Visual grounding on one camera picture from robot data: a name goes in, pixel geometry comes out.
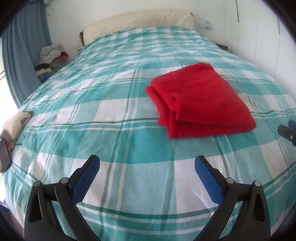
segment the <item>beige fabric item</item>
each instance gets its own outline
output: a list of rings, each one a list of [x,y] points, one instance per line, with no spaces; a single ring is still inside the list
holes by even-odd
[[[4,124],[0,137],[6,139],[8,150],[15,146],[21,131],[25,128],[32,115],[32,112],[20,112]]]
[[[84,44],[116,31],[154,26],[177,26],[194,30],[194,21],[191,12],[185,10],[157,9],[126,13],[86,27],[83,30]]]

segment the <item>blue gripper pad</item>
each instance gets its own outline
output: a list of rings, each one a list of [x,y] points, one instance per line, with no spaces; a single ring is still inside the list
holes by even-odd
[[[195,158],[194,168],[213,203],[223,202],[222,188],[199,157]]]
[[[296,122],[293,121],[293,120],[289,120],[288,122],[288,126],[293,129],[293,130],[296,130]]]
[[[100,159],[95,156],[89,166],[86,168],[84,173],[80,176],[75,186],[73,187],[72,203],[76,205],[82,202],[87,191],[89,190],[94,178],[96,177],[100,169]]]

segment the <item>blue cloth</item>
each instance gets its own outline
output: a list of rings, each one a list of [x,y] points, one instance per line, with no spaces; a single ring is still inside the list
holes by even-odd
[[[8,86],[17,107],[41,82],[34,67],[42,47],[51,45],[44,3],[31,1],[17,14],[2,36]]]

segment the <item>teal and white checkered blanket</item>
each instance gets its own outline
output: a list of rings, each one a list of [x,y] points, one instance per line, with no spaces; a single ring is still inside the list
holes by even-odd
[[[231,84],[257,123],[253,131],[168,138],[144,88],[197,62],[211,64]],[[6,200],[23,224],[36,180],[58,182],[96,154],[100,171],[77,206],[101,240],[191,241],[216,209],[194,170],[195,157],[204,155],[225,177],[262,183],[273,232],[296,199],[296,150],[277,133],[280,124],[296,120],[295,108],[269,75],[195,31],[151,27],[109,34],[22,105],[34,116],[2,177]]]

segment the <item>silver screw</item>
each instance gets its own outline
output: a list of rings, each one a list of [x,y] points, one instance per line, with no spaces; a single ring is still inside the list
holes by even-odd
[[[231,177],[227,178],[226,181],[230,184],[234,183],[234,180]]]
[[[69,178],[67,178],[67,177],[63,177],[61,179],[61,183],[63,183],[63,184],[67,183],[68,181],[69,181]]]
[[[40,181],[36,181],[36,182],[34,182],[34,187],[38,187],[39,185],[40,185]]]
[[[259,182],[259,181],[255,181],[254,183],[255,183],[255,185],[256,185],[257,187],[260,187],[260,186],[261,186],[261,182]]]

